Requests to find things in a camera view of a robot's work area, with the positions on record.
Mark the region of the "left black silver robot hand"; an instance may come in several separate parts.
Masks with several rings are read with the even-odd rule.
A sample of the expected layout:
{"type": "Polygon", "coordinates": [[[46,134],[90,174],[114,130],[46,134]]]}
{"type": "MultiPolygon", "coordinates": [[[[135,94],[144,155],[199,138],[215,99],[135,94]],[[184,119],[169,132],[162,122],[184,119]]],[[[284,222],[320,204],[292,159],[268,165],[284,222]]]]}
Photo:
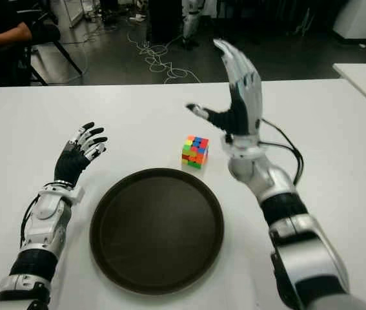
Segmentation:
{"type": "Polygon", "coordinates": [[[101,135],[104,130],[90,122],[80,127],[67,141],[54,169],[56,183],[65,183],[71,188],[76,186],[82,172],[106,151],[108,138],[101,135]]]}

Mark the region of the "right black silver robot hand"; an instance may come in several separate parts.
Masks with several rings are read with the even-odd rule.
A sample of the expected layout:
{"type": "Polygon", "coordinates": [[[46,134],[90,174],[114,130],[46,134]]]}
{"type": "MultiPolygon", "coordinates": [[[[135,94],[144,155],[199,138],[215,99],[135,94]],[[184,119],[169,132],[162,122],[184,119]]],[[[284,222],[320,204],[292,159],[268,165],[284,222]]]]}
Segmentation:
{"type": "Polygon", "coordinates": [[[229,79],[230,107],[223,112],[186,104],[196,116],[235,136],[255,136],[263,114],[261,78],[251,60],[234,45],[223,39],[214,39],[222,52],[221,60],[229,79]]]}

